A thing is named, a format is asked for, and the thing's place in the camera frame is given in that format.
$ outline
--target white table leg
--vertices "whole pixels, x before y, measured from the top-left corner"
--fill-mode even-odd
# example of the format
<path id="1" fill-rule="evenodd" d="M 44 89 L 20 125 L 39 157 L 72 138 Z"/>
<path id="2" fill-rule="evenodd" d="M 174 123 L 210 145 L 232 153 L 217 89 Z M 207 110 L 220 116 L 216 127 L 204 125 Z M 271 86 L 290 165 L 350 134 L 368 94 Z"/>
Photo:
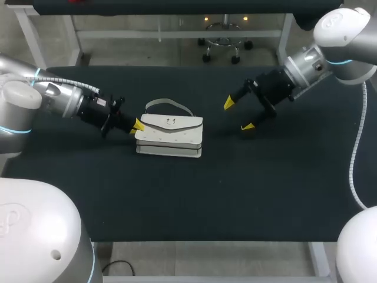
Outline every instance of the white table leg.
<path id="1" fill-rule="evenodd" d="M 35 29 L 34 24 L 29 19 L 25 9 L 15 9 L 16 17 L 18 19 L 19 25 L 24 32 L 26 41 L 29 45 L 31 54 L 34 57 L 34 61 L 39 68 L 47 69 L 47 61 L 45 58 L 45 54 L 43 52 L 43 48 L 41 45 L 41 40 L 39 38 L 39 34 Z"/>
<path id="2" fill-rule="evenodd" d="M 76 26 L 73 19 L 73 16 L 67 15 L 63 16 L 63 21 L 65 29 L 67 31 L 67 39 L 72 50 L 68 66 L 77 66 L 80 63 L 82 56 L 82 49 L 80 40 L 77 37 Z"/>
<path id="3" fill-rule="evenodd" d="M 308 245 L 316 277 L 328 277 L 330 265 L 323 242 L 309 242 Z"/>
<path id="4" fill-rule="evenodd" d="M 285 59 L 287 58 L 287 42 L 290 34 L 290 27 L 292 26 L 293 22 L 293 14 L 286 14 L 282 29 L 282 35 L 279 41 L 279 47 L 277 48 L 277 59 L 279 60 L 279 64 L 283 65 Z"/>

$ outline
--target black cable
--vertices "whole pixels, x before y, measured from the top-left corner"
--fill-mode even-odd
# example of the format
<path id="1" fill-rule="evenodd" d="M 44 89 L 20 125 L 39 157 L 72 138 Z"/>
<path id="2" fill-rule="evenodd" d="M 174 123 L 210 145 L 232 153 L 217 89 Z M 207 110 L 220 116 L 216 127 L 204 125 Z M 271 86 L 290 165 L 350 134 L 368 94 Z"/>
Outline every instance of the black cable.
<path id="1" fill-rule="evenodd" d="M 131 268 L 131 272 L 132 272 L 132 276 L 135 276 L 135 270 L 134 270 L 134 267 L 132 266 L 132 264 L 130 264 L 128 261 L 113 261 L 113 262 L 110 262 L 109 264 L 107 264 L 103 269 L 102 269 L 102 273 L 104 273 L 104 271 L 110 267 L 111 265 L 113 264 L 116 264 L 118 262 L 125 262 L 126 264 L 128 264 Z"/>

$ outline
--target white cable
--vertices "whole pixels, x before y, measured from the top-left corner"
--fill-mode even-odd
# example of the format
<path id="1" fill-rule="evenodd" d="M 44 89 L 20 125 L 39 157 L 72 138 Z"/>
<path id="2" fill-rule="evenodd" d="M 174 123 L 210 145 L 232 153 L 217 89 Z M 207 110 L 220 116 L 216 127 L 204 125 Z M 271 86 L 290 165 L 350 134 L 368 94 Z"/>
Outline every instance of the white cable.
<path id="1" fill-rule="evenodd" d="M 350 162 L 350 165 L 349 165 L 349 187 L 351 189 L 351 192 L 352 192 L 352 195 L 353 195 L 353 198 L 355 199 L 355 201 L 358 203 L 358 205 L 363 210 L 365 210 L 365 209 L 368 209 L 368 208 L 359 199 L 359 196 L 356 193 L 356 189 L 353 185 L 353 165 L 355 164 L 356 153 L 358 151 L 359 142 L 360 142 L 360 139 L 361 139 L 361 134 L 363 132 L 365 116 L 366 116 L 366 108 L 367 108 L 367 105 L 368 105 L 368 91 L 366 89 L 366 83 L 365 82 L 362 84 L 362 88 L 363 88 L 363 110 L 361 112 L 359 131 L 358 131 L 358 135 L 356 136 L 355 145 L 353 146 L 351 162 Z"/>
<path id="2" fill-rule="evenodd" d="M 79 81 L 72 81 L 72 80 L 67 80 L 65 78 L 43 78 L 43 77 L 26 77 L 27 80 L 29 81 L 42 81 L 42 82 L 52 82 L 52 83 L 62 83 L 62 84 L 71 84 L 76 87 L 84 87 L 89 89 L 90 91 L 100 94 L 100 89 L 97 87 L 93 87 L 92 85 L 89 84 L 84 84 Z"/>

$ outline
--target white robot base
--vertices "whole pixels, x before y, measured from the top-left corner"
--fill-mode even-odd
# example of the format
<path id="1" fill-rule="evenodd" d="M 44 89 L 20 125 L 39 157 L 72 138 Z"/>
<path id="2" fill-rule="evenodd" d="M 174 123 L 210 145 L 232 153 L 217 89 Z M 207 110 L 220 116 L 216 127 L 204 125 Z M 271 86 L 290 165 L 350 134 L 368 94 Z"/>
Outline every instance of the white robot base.
<path id="1" fill-rule="evenodd" d="M 0 282 L 103 282 L 77 208 L 46 183 L 0 178 L 0 251 Z"/>

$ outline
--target handbag flap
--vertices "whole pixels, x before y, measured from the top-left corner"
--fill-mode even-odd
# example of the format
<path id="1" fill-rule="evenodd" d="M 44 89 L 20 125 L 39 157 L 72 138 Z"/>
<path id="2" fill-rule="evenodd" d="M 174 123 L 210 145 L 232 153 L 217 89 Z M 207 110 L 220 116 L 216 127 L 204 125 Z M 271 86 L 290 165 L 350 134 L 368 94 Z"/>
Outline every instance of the handbag flap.
<path id="1" fill-rule="evenodd" d="M 184 130 L 203 124 L 202 117 L 143 114 L 141 122 L 164 130 Z"/>

